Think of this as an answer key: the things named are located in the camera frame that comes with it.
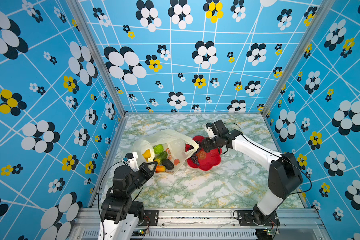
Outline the aluminium front rail frame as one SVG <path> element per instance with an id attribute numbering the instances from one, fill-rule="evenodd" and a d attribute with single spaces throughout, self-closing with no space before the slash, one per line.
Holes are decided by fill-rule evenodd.
<path id="1" fill-rule="evenodd" d="M 328 240 L 330 235 L 314 209 L 279 209 L 280 226 L 241 227 L 235 210 L 249 209 L 147 209 L 159 210 L 157 226 L 137 226 L 129 240 Z M 84 209 L 74 225 L 71 240 L 98 240 L 99 213 Z"/>

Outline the dark purple grapes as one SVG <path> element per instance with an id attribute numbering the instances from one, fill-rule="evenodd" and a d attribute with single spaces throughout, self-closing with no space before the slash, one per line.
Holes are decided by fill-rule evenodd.
<path id="1" fill-rule="evenodd" d="M 198 153 L 200 152 L 201 150 L 201 147 L 199 146 L 198 149 L 192 154 L 191 156 L 191 161 L 193 164 L 195 164 L 196 166 L 199 166 L 200 163 L 199 163 L 199 158 L 198 158 Z"/>

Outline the right corner aluminium post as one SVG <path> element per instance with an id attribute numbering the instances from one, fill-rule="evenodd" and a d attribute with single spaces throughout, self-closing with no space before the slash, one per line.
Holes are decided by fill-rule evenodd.
<path id="1" fill-rule="evenodd" d="M 271 109 L 272 105 L 276 102 L 276 98 L 280 93 L 282 87 L 286 84 L 290 75 L 293 73 L 306 47 L 311 43 L 313 37 L 316 35 L 317 31 L 319 30 L 321 24 L 325 20 L 326 16 L 328 15 L 328 12 L 330 11 L 334 3 L 335 0 L 322 1 L 321 5 L 318 8 L 316 17 L 313 19 L 312 23 L 307 28 L 297 48 L 295 49 L 290 60 L 288 61 L 288 64 L 286 65 L 286 69 L 284 70 L 282 77 L 280 78 L 280 80 L 278 80 L 273 91 L 271 92 L 265 104 L 265 107 L 262 111 L 263 118 L 266 118 L 267 113 Z"/>

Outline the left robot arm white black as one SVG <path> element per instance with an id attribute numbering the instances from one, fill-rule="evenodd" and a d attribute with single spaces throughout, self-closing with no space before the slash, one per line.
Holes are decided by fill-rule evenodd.
<path id="1" fill-rule="evenodd" d="M 113 186 L 98 204 L 100 215 L 99 240 L 129 240 L 138 224 L 144 220 L 144 203 L 132 198 L 136 190 L 154 175 L 157 162 L 142 163 L 136 172 L 122 164 L 114 171 Z"/>

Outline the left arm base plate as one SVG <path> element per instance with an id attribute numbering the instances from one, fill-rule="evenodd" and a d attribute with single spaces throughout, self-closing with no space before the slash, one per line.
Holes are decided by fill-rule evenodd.
<path id="1" fill-rule="evenodd" d="M 142 221 L 138 223 L 138 226 L 151 227 L 157 226 L 159 220 L 159 210 L 145 210 Z"/>

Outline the corner aluminium post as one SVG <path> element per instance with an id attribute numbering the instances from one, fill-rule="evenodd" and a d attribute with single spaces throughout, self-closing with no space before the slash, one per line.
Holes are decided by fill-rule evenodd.
<path id="1" fill-rule="evenodd" d="M 110 93 L 112 99 L 115 102 L 115 105 L 121 115 L 121 119 L 123 119 L 126 115 L 126 111 L 122 105 L 120 98 L 118 97 L 116 87 L 111 79 L 110 74 L 108 73 L 108 71 L 106 69 L 106 65 L 105 65 L 105 63 L 101 57 L 101 53 L 95 43 L 95 39 L 90 31 L 90 27 L 85 20 L 85 16 L 84 16 L 83 11 L 81 10 L 80 4 L 78 1 L 74 1 L 74 0 L 67 0 L 67 4 L 74 16 L 74 19 L 78 23 L 79 28 L 81 29 L 83 38 L 91 52 L 91 55 L 94 58 L 94 61 L 99 70 L 99 73 L 103 77 L 105 85 L 106 85 L 107 89 L 109 90 L 109 93 Z"/>
<path id="2" fill-rule="evenodd" d="M 267 113 L 271 109 L 272 105 L 276 102 L 276 98 L 280 93 L 282 87 L 286 84 L 290 75 L 293 73 L 306 47 L 311 43 L 313 37 L 316 35 L 317 31 L 319 30 L 321 24 L 325 20 L 326 16 L 328 15 L 328 12 L 330 11 L 334 3 L 335 0 L 322 1 L 321 5 L 318 8 L 316 17 L 313 19 L 312 23 L 307 28 L 297 48 L 295 49 L 290 60 L 288 61 L 288 64 L 286 65 L 286 69 L 284 70 L 282 77 L 280 78 L 280 80 L 278 80 L 273 91 L 271 92 L 265 104 L 265 107 L 262 111 L 263 118 L 266 118 Z"/>

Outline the yellowish plastic bag orange print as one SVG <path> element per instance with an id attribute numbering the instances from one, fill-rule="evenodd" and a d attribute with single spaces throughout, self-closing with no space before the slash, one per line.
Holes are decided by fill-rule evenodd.
<path id="1" fill-rule="evenodd" d="M 165 129 L 149 136 L 140 137 L 132 145 L 130 152 L 136 152 L 138 154 L 139 157 L 137 161 L 139 165 L 142 163 L 150 163 L 153 162 L 157 156 L 154 153 L 154 146 L 156 145 L 163 145 L 164 151 L 168 153 L 167 159 L 171 160 L 175 165 L 173 170 L 166 170 L 158 174 L 169 175 L 175 174 L 199 147 L 199 144 L 191 137 L 175 130 Z M 146 161 L 143 153 L 148 149 L 151 151 L 151 157 Z"/>

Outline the green cucumber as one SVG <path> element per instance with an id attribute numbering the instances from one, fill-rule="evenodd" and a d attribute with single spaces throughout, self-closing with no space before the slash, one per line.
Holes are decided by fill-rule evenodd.
<path id="1" fill-rule="evenodd" d="M 162 165 L 163 160 L 167 159 L 167 157 L 168 157 L 168 153 L 164 151 L 154 158 L 154 162 L 157 162 L 158 165 Z"/>

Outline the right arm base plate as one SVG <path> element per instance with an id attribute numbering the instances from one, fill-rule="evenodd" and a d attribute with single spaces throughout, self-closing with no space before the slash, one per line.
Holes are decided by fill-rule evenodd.
<path id="1" fill-rule="evenodd" d="M 279 227 L 280 220 L 276 212 L 273 212 L 268 216 L 268 218 L 262 222 L 262 224 L 257 224 L 252 215 L 252 210 L 235 210 L 233 213 L 234 219 L 239 221 L 241 227 L 269 227 L 275 228 Z"/>

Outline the left corner aluminium post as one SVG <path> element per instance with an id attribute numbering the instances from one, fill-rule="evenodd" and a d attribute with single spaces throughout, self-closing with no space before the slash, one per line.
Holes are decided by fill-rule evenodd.
<path id="1" fill-rule="evenodd" d="M 112 99 L 115 102 L 115 105 L 121 115 L 121 119 L 123 119 L 126 115 L 126 111 L 122 105 L 120 98 L 118 97 L 116 87 L 111 79 L 110 74 L 108 73 L 108 71 L 106 69 L 106 65 L 105 65 L 105 63 L 101 57 L 101 53 L 95 43 L 95 39 L 90 31 L 90 27 L 85 20 L 85 16 L 84 16 L 83 11 L 81 10 L 80 4 L 78 1 L 74 1 L 74 0 L 67 0 L 67 4 L 74 16 L 74 19 L 78 23 L 79 28 L 81 29 L 83 38 L 91 52 L 91 55 L 94 58 L 94 61 L 99 70 L 99 73 L 103 77 L 105 85 L 106 85 L 107 89 L 109 90 L 109 93 L 110 93 Z"/>

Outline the yellow bell pepper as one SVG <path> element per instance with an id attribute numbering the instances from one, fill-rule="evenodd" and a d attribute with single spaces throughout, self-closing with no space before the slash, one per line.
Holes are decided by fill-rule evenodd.
<path id="1" fill-rule="evenodd" d="M 151 151 L 148 149 L 143 153 L 143 157 L 146 161 L 148 161 L 151 157 Z"/>

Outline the red flower-shaped plate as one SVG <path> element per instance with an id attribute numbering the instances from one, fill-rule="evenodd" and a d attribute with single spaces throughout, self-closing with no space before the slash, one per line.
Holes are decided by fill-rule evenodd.
<path id="1" fill-rule="evenodd" d="M 195 136 L 195 137 L 193 137 L 193 140 L 197 144 L 199 144 L 199 146 L 201 147 L 201 143 L 204 138 L 205 137 L 203 137 L 203 136 Z M 200 163 L 199 166 L 196 166 L 195 164 L 192 163 L 192 161 L 190 159 L 191 157 L 187 159 L 187 164 L 189 167 L 191 167 L 193 169 L 209 171 L 213 167 L 218 166 L 221 163 L 221 154 L 222 154 L 221 149 L 211 150 L 209 153 L 207 153 L 207 158 L 205 160 L 199 161 L 199 163 Z"/>

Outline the green bumpy fruit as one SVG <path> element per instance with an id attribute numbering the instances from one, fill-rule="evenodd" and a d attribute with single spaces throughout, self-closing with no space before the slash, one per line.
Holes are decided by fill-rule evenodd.
<path id="1" fill-rule="evenodd" d="M 156 155 L 160 155 L 164 151 L 163 145 L 156 145 L 154 146 L 154 153 Z"/>

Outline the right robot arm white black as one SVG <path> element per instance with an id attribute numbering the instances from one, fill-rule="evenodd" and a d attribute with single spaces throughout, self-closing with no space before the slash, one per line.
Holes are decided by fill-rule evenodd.
<path id="1" fill-rule="evenodd" d="M 295 155 L 270 150 L 238 130 L 223 131 L 206 128 L 208 137 L 201 141 L 205 152 L 226 147 L 240 152 L 262 166 L 268 173 L 267 191 L 250 211 L 249 219 L 257 226 L 266 225 L 277 208 L 294 194 L 303 194 L 313 187 L 308 174 L 298 167 Z"/>

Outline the dark avocado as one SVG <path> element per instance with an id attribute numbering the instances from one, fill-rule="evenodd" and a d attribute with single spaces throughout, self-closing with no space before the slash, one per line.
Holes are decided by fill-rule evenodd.
<path id="1" fill-rule="evenodd" d="M 174 163 L 169 159 L 162 160 L 162 165 L 166 168 L 166 170 L 173 170 L 175 165 Z"/>

